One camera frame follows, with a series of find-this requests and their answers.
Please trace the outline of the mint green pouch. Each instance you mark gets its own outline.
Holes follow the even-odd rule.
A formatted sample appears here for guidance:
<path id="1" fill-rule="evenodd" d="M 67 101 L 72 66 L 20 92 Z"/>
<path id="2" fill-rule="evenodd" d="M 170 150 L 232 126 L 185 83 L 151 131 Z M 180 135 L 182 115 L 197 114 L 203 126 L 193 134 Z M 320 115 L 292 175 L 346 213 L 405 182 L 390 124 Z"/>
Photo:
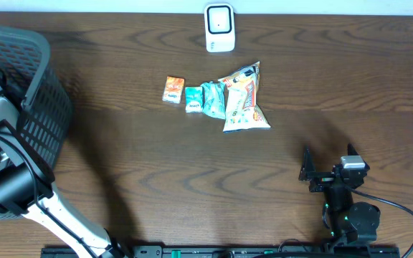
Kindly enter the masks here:
<path id="1" fill-rule="evenodd" d="M 222 82 L 204 82 L 201 84 L 201 87 L 204 90 L 203 113 L 209 117 L 224 120 L 226 118 L 224 100 L 225 84 Z"/>

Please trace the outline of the orange tissue pack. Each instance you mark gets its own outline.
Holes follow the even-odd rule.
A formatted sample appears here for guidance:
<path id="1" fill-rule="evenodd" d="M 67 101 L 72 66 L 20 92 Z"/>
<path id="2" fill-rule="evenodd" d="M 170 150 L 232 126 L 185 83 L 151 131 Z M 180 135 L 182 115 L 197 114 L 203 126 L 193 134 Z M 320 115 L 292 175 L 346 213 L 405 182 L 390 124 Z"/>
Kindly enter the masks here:
<path id="1" fill-rule="evenodd" d="M 166 84 L 163 91 L 162 100 L 164 102 L 179 104 L 181 102 L 184 83 L 184 78 L 168 76 L 166 78 Z"/>

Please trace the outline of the green tissue pack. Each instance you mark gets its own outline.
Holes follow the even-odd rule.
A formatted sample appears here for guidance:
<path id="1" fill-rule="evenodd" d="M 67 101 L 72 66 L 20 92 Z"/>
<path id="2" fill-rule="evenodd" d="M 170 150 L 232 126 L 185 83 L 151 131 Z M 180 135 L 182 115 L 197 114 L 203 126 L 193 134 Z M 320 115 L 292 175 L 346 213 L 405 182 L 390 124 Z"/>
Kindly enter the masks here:
<path id="1" fill-rule="evenodd" d="M 202 113 L 203 112 L 203 88 L 202 87 L 186 87 L 185 88 L 187 113 Z"/>

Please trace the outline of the cream snack bag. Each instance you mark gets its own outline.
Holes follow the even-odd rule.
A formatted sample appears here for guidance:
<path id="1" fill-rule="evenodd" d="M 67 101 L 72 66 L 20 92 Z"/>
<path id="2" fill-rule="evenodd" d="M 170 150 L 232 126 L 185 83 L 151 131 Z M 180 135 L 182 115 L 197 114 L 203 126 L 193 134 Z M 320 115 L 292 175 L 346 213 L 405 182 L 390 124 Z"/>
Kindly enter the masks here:
<path id="1" fill-rule="evenodd" d="M 270 129 L 271 126 L 257 105 L 260 86 L 260 62 L 241 67 L 218 79 L 228 91 L 224 133 L 249 129 Z"/>

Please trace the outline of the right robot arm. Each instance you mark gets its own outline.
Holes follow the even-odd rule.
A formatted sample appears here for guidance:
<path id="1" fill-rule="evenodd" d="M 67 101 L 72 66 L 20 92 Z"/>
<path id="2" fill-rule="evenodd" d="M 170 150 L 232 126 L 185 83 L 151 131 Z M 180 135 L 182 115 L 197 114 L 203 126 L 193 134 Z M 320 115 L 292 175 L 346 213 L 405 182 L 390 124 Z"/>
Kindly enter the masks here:
<path id="1" fill-rule="evenodd" d="M 310 192 L 321 192 L 325 203 L 323 223 L 331 230 L 331 239 L 321 251 L 349 257 L 371 257 L 370 243 L 376 241 L 380 223 L 380 209 L 367 202 L 355 202 L 353 190 L 364 183 L 369 165 L 349 144 L 347 154 L 329 172 L 317 172 L 308 149 L 303 152 L 303 163 L 298 179 L 309 183 Z"/>

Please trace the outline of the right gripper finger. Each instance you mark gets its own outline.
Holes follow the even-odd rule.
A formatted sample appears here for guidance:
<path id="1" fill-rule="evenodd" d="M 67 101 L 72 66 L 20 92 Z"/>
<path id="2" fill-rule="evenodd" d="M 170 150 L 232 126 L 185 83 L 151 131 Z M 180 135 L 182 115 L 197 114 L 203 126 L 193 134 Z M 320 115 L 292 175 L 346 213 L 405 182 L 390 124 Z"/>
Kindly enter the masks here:
<path id="1" fill-rule="evenodd" d="M 305 147 L 303 152 L 303 163 L 298 176 L 299 181 L 309 181 L 313 178 L 315 173 L 315 165 L 310 154 L 309 148 Z"/>
<path id="2" fill-rule="evenodd" d="M 360 156 L 358 151 L 355 149 L 355 147 L 353 146 L 352 143 L 349 143 L 347 145 L 347 155 L 348 156 Z M 366 163 L 366 167 L 364 169 L 369 170 L 369 165 L 366 161 L 364 161 Z"/>

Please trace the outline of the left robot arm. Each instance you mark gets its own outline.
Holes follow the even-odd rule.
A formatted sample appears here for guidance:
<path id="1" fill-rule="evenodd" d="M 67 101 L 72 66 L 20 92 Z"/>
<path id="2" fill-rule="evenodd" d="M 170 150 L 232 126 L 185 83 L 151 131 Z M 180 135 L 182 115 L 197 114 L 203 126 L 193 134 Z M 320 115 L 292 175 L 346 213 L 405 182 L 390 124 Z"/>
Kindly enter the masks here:
<path id="1" fill-rule="evenodd" d="M 130 257 L 108 231 L 85 218 L 60 193 L 52 171 L 70 121 L 70 99 L 48 87 L 41 108 L 27 105 L 40 86 L 11 84 L 0 68 L 0 218 L 22 216 L 42 225 L 79 257 Z"/>

